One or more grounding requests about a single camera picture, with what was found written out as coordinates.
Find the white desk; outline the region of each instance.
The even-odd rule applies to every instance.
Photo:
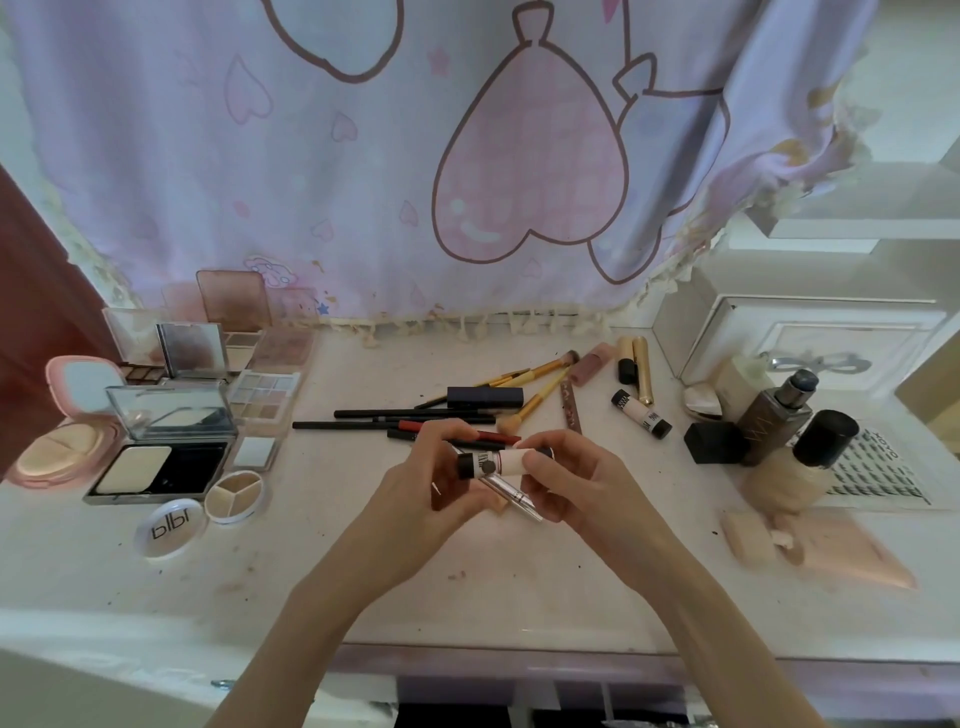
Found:
[[[745,506],[727,470],[690,458],[680,383],[646,333],[656,409],[673,432],[656,441],[610,404],[620,385],[608,366],[575,390],[584,433],[624,459],[773,652],[960,664],[960,514],[858,516],[916,574],[916,592],[803,575],[785,563],[763,573],[743,570],[717,515]],[[412,406],[447,384],[536,366],[571,348],[585,353],[600,337],[512,336],[491,327],[481,342],[438,332],[379,339],[380,347],[368,350],[359,336],[321,332],[295,419],[330,419],[338,407]],[[543,382],[528,384],[528,396]],[[898,402],[873,407],[850,396],[821,398],[821,406],[853,415],[869,410],[901,446],[924,452],[925,468],[960,487],[960,464]],[[562,426],[554,394],[521,434]],[[79,492],[4,487],[0,646],[193,699],[208,696],[210,679],[239,675],[289,589],[408,448],[382,432],[292,432],[268,473],[273,495],[265,511],[235,526],[212,523],[188,552],[157,564],[132,548],[135,527],[153,506],[90,506]],[[664,680],[678,674],[670,660],[631,662],[635,654],[674,653],[653,611],[568,528],[536,524],[514,509],[469,523],[421,573],[373,604],[347,643],[337,666],[360,672],[453,675],[487,665],[490,674],[509,677],[529,676],[536,664],[539,676],[578,679],[631,680],[631,666],[639,665],[664,666]],[[465,660],[466,653],[425,649],[432,647],[474,652]],[[940,674],[956,685],[956,672]]]

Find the pressed powder compact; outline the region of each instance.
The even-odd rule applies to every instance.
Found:
[[[56,356],[47,363],[54,402],[73,420],[38,437],[7,471],[24,488],[88,485],[119,450],[123,431],[106,388],[124,383],[111,361],[95,356]]]
[[[84,496],[91,504],[204,497],[220,476],[236,425],[222,386],[109,387],[129,442]]]

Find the pink compact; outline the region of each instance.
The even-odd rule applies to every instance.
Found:
[[[23,488],[79,487],[107,466],[123,442],[106,388],[124,386],[124,378],[116,364],[95,356],[54,357],[46,377],[54,402],[72,422],[34,440],[7,478]]]
[[[586,356],[570,367],[567,378],[577,387],[593,379],[593,376],[607,366],[616,356],[616,349],[607,343],[597,344]]]

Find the hand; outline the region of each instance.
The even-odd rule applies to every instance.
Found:
[[[349,590],[357,612],[417,573],[453,533],[497,505],[490,488],[457,477],[456,453],[444,440],[475,440],[462,420],[423,426],[410,456],[380,486],[307,580]]]
[[[616,455],[569,429],[540,432],[519,448],[550,447],[554,460],[527,452],[522,489],[552,522],[566,522],[620,579],[643,594],[662,549],[679,546],[666,521]]]

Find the desk surface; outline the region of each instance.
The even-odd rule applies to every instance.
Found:
[[[610,404],[612,367],[576,391],[588,437],[620,455],[686,546],[727,589],[782,658],[960,662],[957,513],[861,514],[861,520],[916,574],[916,592],[804,575],[781,562],[743,570],[718,527],[724,509],[744,507],[736,469],[696,466],[683,435],[690,422],[681,385],[652,332],[657,409],[674,425],[654,440]],[[608,335],[613,340],[615,332]],[[599,337],[512,336],[491,327],[464,343],[430,332],[385,334],[378,349],[359,336],[319,334],[296,419],[329,419],[338,407],[406,407]],[[542,381],[528,384],[528,396]],[[960,465],[898,402],[853,396],[820,404],[889,423],[886,434],[924,453],[924,467],[960,484]],[[522,433],[564,426],[554,394]],[[267,477],[272,500],[249,522],[211,524],[172,560],[150,563],[132,547],[153,506],[91,506],[79,492],[0,489],[0,642],[96,638],[228,644],[248,656],[290,588],[360,511],[383,472],[409,446],[382,432],[291,432]],[[485,513],[457,533],[406,584],[373,604],[348,643],[511,650],[670,654],[653,611],[624,587],[568,528],[537,524],[509,509]]]

